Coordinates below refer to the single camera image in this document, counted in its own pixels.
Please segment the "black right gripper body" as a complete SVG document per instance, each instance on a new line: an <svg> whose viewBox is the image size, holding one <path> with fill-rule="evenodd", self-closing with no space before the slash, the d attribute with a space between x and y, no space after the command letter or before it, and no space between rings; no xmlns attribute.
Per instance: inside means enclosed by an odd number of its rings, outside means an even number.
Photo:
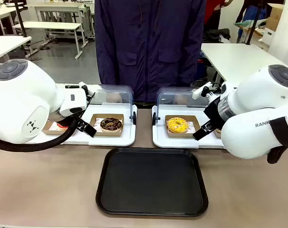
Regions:
<svg viewBox="0 0 288 228"><path fill-rule="evenodd" d="M221 118L218 111L220 98L213 100L204 110L205 115L209 118L211 125L224 125L224 120Z"/></svg>

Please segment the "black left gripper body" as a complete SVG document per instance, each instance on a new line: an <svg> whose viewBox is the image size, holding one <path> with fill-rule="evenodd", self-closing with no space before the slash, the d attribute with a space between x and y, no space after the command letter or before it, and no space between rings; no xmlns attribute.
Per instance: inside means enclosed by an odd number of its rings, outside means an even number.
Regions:
<svg viewBox="0 0 288 228"><path fill-rule="evenodd" d="M61 126L68 128L76 128L77 119L74 115L71 116L63 116L59 112L52 112L48 116L48 120L50 122L56 122Z"/></svg>

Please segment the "person's right hand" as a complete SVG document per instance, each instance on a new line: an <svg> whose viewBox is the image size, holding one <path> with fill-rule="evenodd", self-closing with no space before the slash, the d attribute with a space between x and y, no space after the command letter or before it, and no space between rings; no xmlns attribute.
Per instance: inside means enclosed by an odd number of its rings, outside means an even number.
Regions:
<svg viewBox="0 0 288 228"><path fill-rule="evenodd" d="M123 102L120 93L117 93L117 92L107 93L106 101L108 103L122 103Z"/></svg>

